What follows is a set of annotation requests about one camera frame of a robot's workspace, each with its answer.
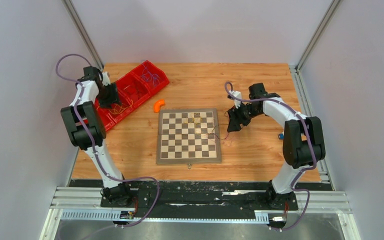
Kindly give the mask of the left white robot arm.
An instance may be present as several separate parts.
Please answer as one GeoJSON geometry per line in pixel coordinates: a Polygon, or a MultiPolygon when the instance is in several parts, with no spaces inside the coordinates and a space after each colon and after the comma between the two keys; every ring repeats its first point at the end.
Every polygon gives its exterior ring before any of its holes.
{"type": "Polygon", "coordinates": [[[105,142],[105,126],[95,106],[98,103],[109,109],[121,104],[117,87],[114,83],[105,83],[104,74],[94,66],[85,67],[83,74],[75,81],[76,95],[69,106],[61,109],[61,117],[71,143],[84,151],[97,168],[103,181],[103,201],[127,207],[133,201],[133,193],[111,158],[105,142]]]}

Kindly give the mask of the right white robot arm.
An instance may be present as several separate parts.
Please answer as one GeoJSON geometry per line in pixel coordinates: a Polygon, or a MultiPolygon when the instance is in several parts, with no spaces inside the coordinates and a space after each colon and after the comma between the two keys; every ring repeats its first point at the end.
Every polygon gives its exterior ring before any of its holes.
{"type": "Polygon", "coordinates": [[[238,132],[261,115],[271,117],[283,128],[284,163],[269,182],[263,198],[270,208],[278,209],[296,191],[296,183],[302,175],[315,169],[318,161],[326,156],[321,120],[293,109],[277,93],[267,92],[263,83],[255,83],[248,88],[248,99],[243,99],[231,82],[226,82],[224,88],[227,97],[234,101],[233,107],[227,111],[227,132],[238,132]]]}

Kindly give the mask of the red compartment bin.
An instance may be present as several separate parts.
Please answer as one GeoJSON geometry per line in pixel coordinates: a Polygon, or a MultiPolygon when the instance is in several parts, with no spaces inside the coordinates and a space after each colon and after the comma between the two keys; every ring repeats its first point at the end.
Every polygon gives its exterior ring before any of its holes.
{"type": "Polygon", "coordinates": [[[115,83],[121,105],[102,108],[98,101],[95,102],[96,111],[107,132],[165,88],[170,81],[160,68],[145,60],[115,83]]]}

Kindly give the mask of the orange curved plastic piece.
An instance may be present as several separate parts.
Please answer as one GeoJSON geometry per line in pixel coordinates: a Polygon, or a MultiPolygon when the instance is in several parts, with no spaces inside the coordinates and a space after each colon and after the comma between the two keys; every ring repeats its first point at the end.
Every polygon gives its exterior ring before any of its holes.
{"type": "Polygon", "coordinates": [[[164,99],[157,100],[153,105],[153,112],[159,113],[161,111],[162,107],[164,107],[165,105],[166,105],[166,102],[164,99]]]}

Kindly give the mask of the wooden chessboard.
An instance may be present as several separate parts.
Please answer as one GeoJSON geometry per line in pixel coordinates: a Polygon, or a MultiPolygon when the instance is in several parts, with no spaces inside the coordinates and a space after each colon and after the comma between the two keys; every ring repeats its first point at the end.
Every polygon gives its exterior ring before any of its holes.
{"type": "Polygon", "coordinates": [[[158,118],[156,164],[220,164],[219,136],[215,108],[163,109],[158,118]]]}

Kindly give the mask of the aluminium frame post right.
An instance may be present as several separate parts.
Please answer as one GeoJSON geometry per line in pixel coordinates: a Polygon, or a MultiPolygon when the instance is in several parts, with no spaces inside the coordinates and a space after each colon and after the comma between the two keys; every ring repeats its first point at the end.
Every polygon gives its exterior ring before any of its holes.
{"type": "Polygon", "coordinates": [[[335,15],[338,7],[342,3],[342,0],[331,0],[330,4],[324,13],[322,19],[320,20],[319,24],[316,27],[316,30],[314,31],[310,41],[308,42],[306,48],[304,49],[298,63],[295,66],[296,72],[299,72],[303,66],[305,65],[306,61],[308,60],[310,54],[312,53],[314,47],[317,45],[318,40],[324,33],[326,27],[328,26],[329,22],[335,15]]]}

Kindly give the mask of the aluminium frame post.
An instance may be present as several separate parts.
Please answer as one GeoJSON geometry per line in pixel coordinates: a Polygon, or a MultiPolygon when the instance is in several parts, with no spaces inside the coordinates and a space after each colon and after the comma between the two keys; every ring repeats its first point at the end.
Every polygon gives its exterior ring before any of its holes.
{"type": "Polygon", "coordinates": [[[320,20],[319,24],[316,27],[316,30],[314,31],[310,41],[308,42],[306,48],[304,49],[298,63],[295,66],[296,72],[299,72],[303,66],[305,65],[306,61],[308,60],[310,54],[312,53],[314,47],[317,45],[318,40],[324,33],[326,27],[328,26],[329,22],[335,15],[338,7],[342,3],[342,0],[331,0],[330,4],[324,13],[322,19],[320,20]]]}
{"type": "Polygon", "coordinates": [[[72,0],[62,0],[61,1],[66,8],[71,20],[73,21],[73,24],[75,25],[77,31],[79,32],[84,44],[86,45],[86,48],[88,49],[94,63],[101,69],[104,69],[104,63],[101,59],[101,57],[98,54],[97,49],[95,48],[92,39],[90,38],[81,18],[78,14],[75,5],[72,0]]]}

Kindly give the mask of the aluminium frame post left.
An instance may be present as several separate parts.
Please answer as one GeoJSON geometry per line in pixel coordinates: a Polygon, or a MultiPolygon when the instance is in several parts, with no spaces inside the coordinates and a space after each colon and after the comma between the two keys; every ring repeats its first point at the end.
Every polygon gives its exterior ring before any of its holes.
{"type": "Polygon", "coordinates": [[[72,0],[62,0],[61,1],[66,8],[71,20],[73,21],[73,24],[75,25],[77,31],[79,32],[84,44],[86,45],[86,48],[88,49],[94,63],[101,69],[104,69],[104,63],[101,59],[101,57],[98,54],[97,49],[95,48],[92,39],[90,38],[81,18],[78,14],[75,5],[72,0]]]}

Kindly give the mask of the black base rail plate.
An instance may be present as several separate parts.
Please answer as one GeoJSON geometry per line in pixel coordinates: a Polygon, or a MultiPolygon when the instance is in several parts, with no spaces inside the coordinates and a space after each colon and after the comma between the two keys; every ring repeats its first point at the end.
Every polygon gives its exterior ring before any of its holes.
{"type": "Polygon", "coordinates": [[[132,208],[137,218],[241,220],[255,211],[299,210],[297,193],[277,196],[270,182],[133,181],[102,188],[101,207],[132,208]]]}

